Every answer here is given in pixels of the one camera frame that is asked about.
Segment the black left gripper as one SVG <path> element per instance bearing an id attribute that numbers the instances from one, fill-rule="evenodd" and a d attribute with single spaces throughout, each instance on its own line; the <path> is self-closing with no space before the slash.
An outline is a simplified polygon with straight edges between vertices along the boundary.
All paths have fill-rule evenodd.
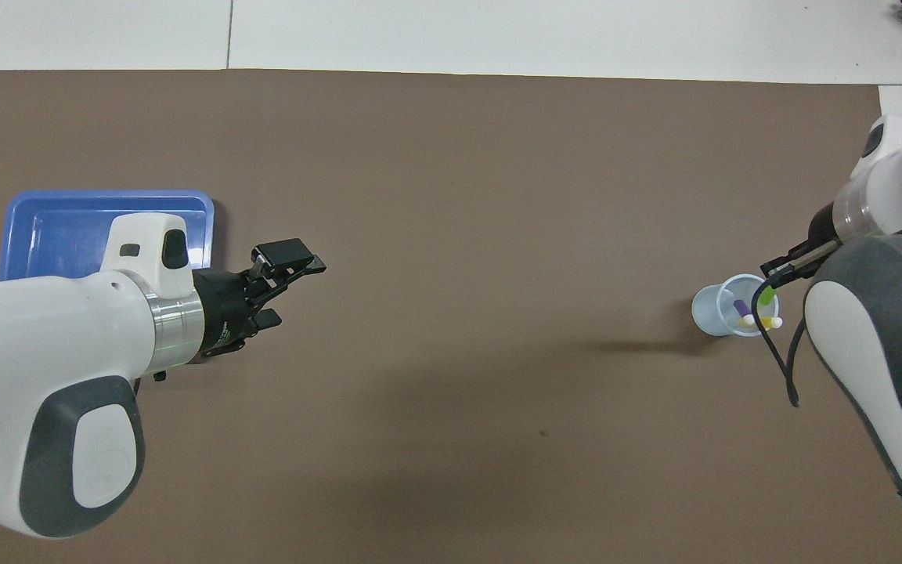
<path id="1" fill-rule="evenodd" d="M 280 315 L 266 307 L 298 279 L 326 271 L 323 260 L 301 239 L 274 240 L 257 245 L 251 253 L 250 272 L 216 269 L 193 271 L 193 285 L 204 314 L 204 332 L 194 360 L 234 353 L 246 341 L 282 324 Z"/>

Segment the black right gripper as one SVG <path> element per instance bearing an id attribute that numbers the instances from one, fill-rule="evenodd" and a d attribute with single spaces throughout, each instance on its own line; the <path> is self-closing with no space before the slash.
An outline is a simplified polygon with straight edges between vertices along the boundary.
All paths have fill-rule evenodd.
<path id="1" fill-rule="evenodd" d="M 806 242 L 809 245 L 824 245 L 830 240 L 840 240 L 834 223 L 833 210 L 834 204 L 830 203 L 820 208 L 814 215 L 808 230 L 806 230 Z M 783 287 L 797 280 L 812 278 L 816 274 L 817 261 L 796 266 L 794 261 L 797 261 L 799 257 L 801 254 L 791 252 L 761 265 L 761 271 L 770 280 L 771 287 Z"/>

